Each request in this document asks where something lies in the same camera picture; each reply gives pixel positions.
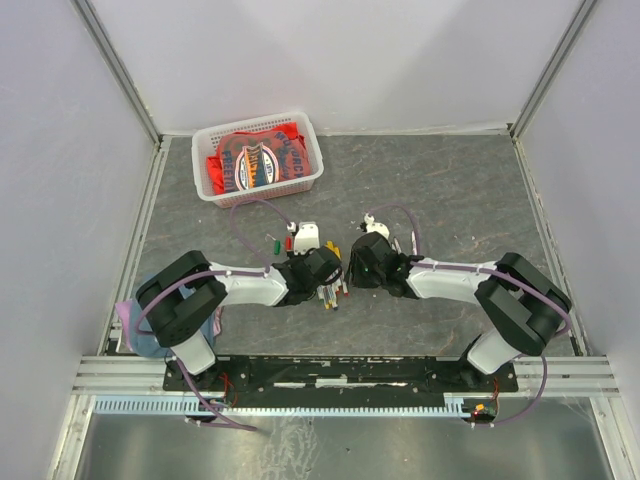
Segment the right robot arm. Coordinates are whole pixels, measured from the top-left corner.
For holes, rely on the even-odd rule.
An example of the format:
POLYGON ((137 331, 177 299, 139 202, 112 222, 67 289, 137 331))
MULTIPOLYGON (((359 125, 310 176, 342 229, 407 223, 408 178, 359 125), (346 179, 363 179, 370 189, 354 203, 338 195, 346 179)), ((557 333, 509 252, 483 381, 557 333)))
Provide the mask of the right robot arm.
POLYGON ((472 391, 483 389, 511 360, 541 356, 552 339, 571 329, 569 297, 513 252, 496 262, 438 262, 399 253, 372 232, 353 244, 348 276, 356 288, 382 288, 398 298, 480 306, 492 328, 472 342, 457 367, 459 382, 472 391))

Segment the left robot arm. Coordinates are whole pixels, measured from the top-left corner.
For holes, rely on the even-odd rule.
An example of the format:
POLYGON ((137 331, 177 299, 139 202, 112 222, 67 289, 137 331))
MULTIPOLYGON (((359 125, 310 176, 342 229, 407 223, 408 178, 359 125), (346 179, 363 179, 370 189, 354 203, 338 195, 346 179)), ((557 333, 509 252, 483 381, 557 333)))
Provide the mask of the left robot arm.
POLYGON ((211 263, 202 252, 192 250, 139 287, 136 301, 141 314, 134 328, 170 350, 197 389, 209 390, 218 384, 221 368, 202 327, 218 308, 298 305, 341 272, 341 260, 326 246, 265 269, 211 263))

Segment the yellow cap marker top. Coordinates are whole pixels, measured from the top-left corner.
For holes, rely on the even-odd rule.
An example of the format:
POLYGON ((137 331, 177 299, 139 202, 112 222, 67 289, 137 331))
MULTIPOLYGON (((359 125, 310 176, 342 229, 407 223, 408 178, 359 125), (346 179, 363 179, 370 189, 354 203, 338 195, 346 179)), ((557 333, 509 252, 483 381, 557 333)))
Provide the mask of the yellow cap marker top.
POLYGON ((331 250, 339 260, 342 259, 340 249, 332 241, 327 241, 326 247, 331 250))

